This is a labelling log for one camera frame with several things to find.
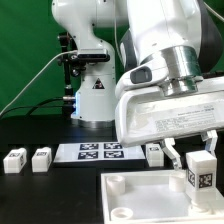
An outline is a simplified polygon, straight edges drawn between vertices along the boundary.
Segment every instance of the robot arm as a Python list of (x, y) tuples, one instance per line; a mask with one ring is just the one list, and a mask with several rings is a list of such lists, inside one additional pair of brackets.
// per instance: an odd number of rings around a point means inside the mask
[[(130, 66), (126, 56), (130, 48), (122, 43), (124, 62), (131, 70), (126, 70), (116, 87), (120, 100), (117, 136), (126, 147), (162, 142), (174, 167), (180, 168), (180, 156), (173, 148), (175, 138), (208, 136), (224, 127), (224, 116), (220, 116), (224, 79), (203, 81), (202, 76), (219, 60), (222, 41), (201, 0), (141, 3), (127, 0), (132, 37), (129, 47), (133, 46), (136, 60)], [(215, 31), (214, 39), (206, 30)], [(214, 57), (208, 61), (203, 54)], [(216, 140), (203, 138), (213, 155)]]

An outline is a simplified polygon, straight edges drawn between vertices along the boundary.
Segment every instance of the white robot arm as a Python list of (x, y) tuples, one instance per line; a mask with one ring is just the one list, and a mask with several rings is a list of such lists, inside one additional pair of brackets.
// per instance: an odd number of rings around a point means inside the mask
[[(117, 86), (114, 50), (93, 33), (93, 26), (113, 27), (115, 6), (117, 24), (130, 27), (120, 46), (126, 72)], [(217, 103), (223, 102), (223, 79), (202, 82), (202, 72), (222, 53), (221, 38), (203, 0), (53, 0), (52, 11), (81, 57), (99, 56), (97, 52), (110, 56), (107, 62), (86, 65), (72, 115), (79, 124), (111, 124), (116, 93), (116, 131), (124, 146), (224, 126), (224, 105)]]
[[(109, 127), (114, 123), (115, 58), (114, 49), (94, 35), (94, 27), (112, 27), (113, 1), (53, 0), (55, 20), (71, 35), (78, 48), (78, 59), (86, 62), (81, 86), (76, 92), (74, 123), (84, 127)], [(127, 24), (126, 0), (117, 1), (117, 24)]]

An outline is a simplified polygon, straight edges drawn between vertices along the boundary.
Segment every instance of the green backdrop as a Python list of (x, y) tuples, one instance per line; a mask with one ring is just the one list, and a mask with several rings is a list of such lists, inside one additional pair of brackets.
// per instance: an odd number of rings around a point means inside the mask
[[(56, 54), (60, 53), (57, 35), (64, 30), (51, 14), (52, 0), (0, 0), (0, 110)], [(224, 16), (223, 0), (206, 0)], [(224, 24), (214, 18), (224, 37)], [(122, 36), (124, 29), (118, 32)], [(98, 30), (97, 35), (114, 44), (113, 30)], [(213, 70), (224, 70), (224, 56)], [(122, 74), (117, 61), (118, 77)], [(73, 80), (77, 89), (79, 80)], [(63, 69), (54, 62), (10, 107), (36, 105), (48, 98), (63, 96)], [(11, 113), (24, 114), (26, 111)]]

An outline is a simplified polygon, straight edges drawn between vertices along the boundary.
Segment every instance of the white block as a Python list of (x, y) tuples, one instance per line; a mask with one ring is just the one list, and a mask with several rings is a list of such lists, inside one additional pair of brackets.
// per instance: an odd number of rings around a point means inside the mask
[(32, 170), (33, 172), (47, 172), (51, 162), (52, 155), (49, 147), (37, 149), (32, 158)]
[(150, 167), (164, 166), (164, 153), (159, 144), (146, 145), (146, 159)]
[(24, 148), (11, 150), (3, 160), (5, 173), (20, 173), (27, 162), (26, 155)]
[(186, 154), (187, 195), (197, 203), (216, 199), (217, 159), (207, 151)]

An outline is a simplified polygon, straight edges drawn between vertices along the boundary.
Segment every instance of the cable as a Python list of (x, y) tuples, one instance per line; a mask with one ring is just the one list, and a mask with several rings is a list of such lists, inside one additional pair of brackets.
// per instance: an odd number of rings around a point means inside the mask
[(116, 19), (116, 0), (114, 0), (114, 39), (115, 39), (115, 46), (117, 50), (118, 57), (121, 61), (121, 64), (123, 65), (122, 56), (118, 47), (118, 41), (117, 41), (117, 19)]
[(12, 109), (9, 109), (9, 110), (6, 110), (4, 112), (1, 113), (0, 115), (0, 120), (3, 118), (3, 116), (5, 116), (7, 113), (11, 112), (11, 111), (14, 111), (14, 110), (20, 110), (20, 109), (28, 109), (28, 108), (35, 108), (36, 107), (39, 108), (62, 108), (62, 106), (22, 106), (22, 107), (15, 107), (15, 108), (12, 108)]
[(41, 70), (39, 73), (37, 73), (37, 75), (34, 76), (34, 78), (19, 92), (19, 94), (8, 104), (4, 107), (4, 109), (1, 111), (0, 113), (0, 117), (1, 115), (4, 113), (4, 111), (10, 107), (25, 91), (26, 89), (44, 72), (44, 70), (58, 57), (64, 55), (64, 54), (72, 54), (72, 53), (77, 53), (77, 50), (74, 51), (68, 51), (68, 52), (63, 52), (60, 53), (58, 55), (56, 55), (54, 58), (52, 58)]
[(28, 113), (26, 114), (26, 116), (30, 116), (40, 106), (43, 106), (47, 103), (51, 103), (51, 102), (54, 102), (54, 101), (61, 101), (61, 100), (63, 100), (62, 97), (55, 97), (55, 98), (52, 98), (52, 99), (44, 100), (44, 101), (38, 103), (36, 106), (34, 106), (31, 110), (29, 110)]
[(207, 3), (205, 3), (206, 8), (208, 11), (210, 11), (214, 16), (216, 16), (218, 19), (220, 19), (224, 23), (224, 18), (219, 15), (214, 9), (212, 9)]

